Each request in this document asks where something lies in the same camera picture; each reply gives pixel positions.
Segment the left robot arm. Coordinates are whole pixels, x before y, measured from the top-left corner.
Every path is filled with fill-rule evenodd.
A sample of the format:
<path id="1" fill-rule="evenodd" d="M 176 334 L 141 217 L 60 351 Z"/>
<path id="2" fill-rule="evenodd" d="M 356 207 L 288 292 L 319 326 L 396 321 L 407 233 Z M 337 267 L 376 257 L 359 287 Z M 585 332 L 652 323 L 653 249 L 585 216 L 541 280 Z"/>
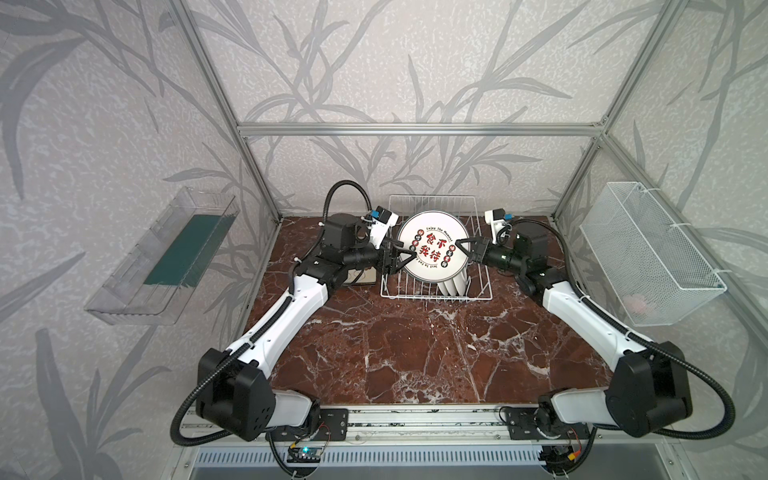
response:
<path id="1" fill-rule="evenodd" d="M 298 438 L 320 427 L 319 403 L 293 390 L 276 390 L 270 377 L 300 329 L 348 280 L 350 271 L 399 272 L 414 252 L 390 235 L 395 213 L 378 207 L 364 217 L 334 214 L 307 254 L 295 260 L 288 287 L 257 323 L 223 350 L 209 349 L 198 364 L 198 384 L 171 425 L 171 438 L 196 446 L 235 435 L 251 441 L 286 429 Z"/>

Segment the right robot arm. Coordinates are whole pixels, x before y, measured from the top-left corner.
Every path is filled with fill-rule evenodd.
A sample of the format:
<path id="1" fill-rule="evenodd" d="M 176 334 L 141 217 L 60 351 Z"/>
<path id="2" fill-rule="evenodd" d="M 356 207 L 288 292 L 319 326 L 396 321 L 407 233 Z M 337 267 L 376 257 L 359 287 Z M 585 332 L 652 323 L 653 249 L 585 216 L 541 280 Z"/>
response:
<path id="1" fill-rule="evenodd" d="M 576 292 L 566 272 L 548 264 L 548 240 L 518 237 L 511 248 L 470 237 L 457 249 L 475 262 L 512 274 L 524 294 L 564 321 L 610 368 L 607 387 L 564 389 L 539 397 L 544 428 L 598 424 L 639 438 L 693 413 L 687 371 L 629 337 L 626 326 Z"/>

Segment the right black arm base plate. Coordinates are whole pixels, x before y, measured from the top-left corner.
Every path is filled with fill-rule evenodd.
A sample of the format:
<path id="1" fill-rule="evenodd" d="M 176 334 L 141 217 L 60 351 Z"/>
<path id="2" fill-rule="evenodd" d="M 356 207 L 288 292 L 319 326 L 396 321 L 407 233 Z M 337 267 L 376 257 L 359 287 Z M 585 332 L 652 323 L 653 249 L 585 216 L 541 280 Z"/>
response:
<path id="1" fill-rule="evenodd" d="M 502 406 L 498 417 L 511 440 L 586 441 L 589 438 L 590 429 L 586 424 L 550 424 L 538 410 L 533 406 Z"/>

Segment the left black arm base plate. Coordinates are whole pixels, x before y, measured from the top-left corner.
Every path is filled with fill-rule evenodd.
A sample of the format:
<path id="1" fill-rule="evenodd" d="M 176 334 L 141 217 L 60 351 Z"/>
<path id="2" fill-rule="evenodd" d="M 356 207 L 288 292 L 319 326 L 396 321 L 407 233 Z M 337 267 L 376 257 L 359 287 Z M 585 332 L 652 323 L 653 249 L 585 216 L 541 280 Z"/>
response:
<path id="1" fill-rule="evenodd" d="M 350 411 L 346 408 L 313 410 L 309 419 L 299 427 L 285 426 L 275 431 L 278 441 L 345 441 L 349 427 Z"/>

